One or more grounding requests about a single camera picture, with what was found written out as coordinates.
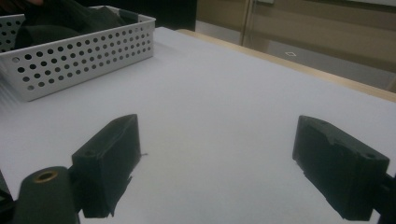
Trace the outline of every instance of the black fabric in basket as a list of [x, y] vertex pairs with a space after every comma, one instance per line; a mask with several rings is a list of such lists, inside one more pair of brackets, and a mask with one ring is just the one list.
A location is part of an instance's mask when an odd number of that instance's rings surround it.
[[45, 0], [40, 7], [29, 7], [25, 11], [25, 18], [17, 33], [15, 49], [137, 22], [125, 21], [107, 7], [88, 8], [74, 0]]

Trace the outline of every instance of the brass insert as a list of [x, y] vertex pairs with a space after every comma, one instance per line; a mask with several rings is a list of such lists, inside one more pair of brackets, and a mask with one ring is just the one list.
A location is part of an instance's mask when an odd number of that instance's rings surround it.
[[37, 184], [42, 184], [54, 179], [56, 176], [58, 176], [58, 172], [56, 171], [45, 171], [37, 175], [34, 179], [34, 182]]

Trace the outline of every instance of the wooden table edge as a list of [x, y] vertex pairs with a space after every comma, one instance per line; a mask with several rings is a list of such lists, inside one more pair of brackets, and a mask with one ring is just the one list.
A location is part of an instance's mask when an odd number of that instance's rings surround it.
[[260, 58], [260, 59], [269, 61], [271, 63], [277, 63], [282, 66], [286, 66], [288, 68], [291, 68], [291, 69], [299, 71], [299, 72], [306, 73], [313, 77], [322, 78], [324, 80], [348, 87], [355, 91], [361, 91], [363, 93], [366, 93], [366, 94], [369, 94], [369, 95], [372, 95], [372, 96], [375, 96], [378, 98], [382, 98], [384, 100], [396, 102], [396, 93], [393, 93], [391, 91], [384, 91], [379, 88], [372, 87], [372, 86], [369, 86], [366, 84], [362, 84], [357, 81], [353, 81], [353, 80], [350, 80], [350, 79], [347, 79], [344, 77], [338, 77], [338, 76], [332, 75], [330, 73], [319, 71], [318, 69], [315, 69], [315, 68], [311, 68], [311, 67], [299, 64], [299, 63], [294, 63], [294, 62], [290, 62], [290, 61], [287, 61], [287, 60], [284, 60], [281, 58], [277, 58], [275, 56], [272, 56], [272, 55], [269, 55], [266, 53], [262, 53], [257, 50], [254, 50], [254, 49], [248, 49], [245, 47], [241, 47], [239, 45], [235, 45], [233, 43], [219, 40], [219, 39], [216, 39], [216, 38], [208, 36], [208, 35], [199, 34], [199, 33], [196, 33], [196, 32], [190, 31], [190, 30], [177, 30], [177, 31], [184, 35], [193, 36], [193, 37], [196, 37], [198, 39], [201, 39], [201, 40], [213, 43], [213, 44], [217, 44], [217, 45], [229, 48], [229, 49], [234, 49], [234, 50], [242, 52], [246, 55]]

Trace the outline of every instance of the white table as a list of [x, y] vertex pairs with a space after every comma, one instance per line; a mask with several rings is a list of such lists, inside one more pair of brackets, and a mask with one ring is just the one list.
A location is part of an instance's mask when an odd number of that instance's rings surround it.
[[[297, 120], [329, 121], [391, 159], [396, 104], [164, 28], [154, 57], [30, 103], [0, 89], [0, 168], [39, 169], [136, 113], [142, 151], [115, 217], [88, 223], [347, 223], [291, 158]], [[371, 222], [376, 223], [374, 214]]]

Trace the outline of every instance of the white plastic basket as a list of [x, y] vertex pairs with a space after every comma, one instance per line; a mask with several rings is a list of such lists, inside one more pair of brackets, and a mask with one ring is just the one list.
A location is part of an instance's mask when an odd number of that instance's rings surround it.
[[66, 89], [153, 55], [155, 19], [114, 7], [138, 23], [13, 50], [23, 15], [0, 17], [0, 73], [25, 101]]

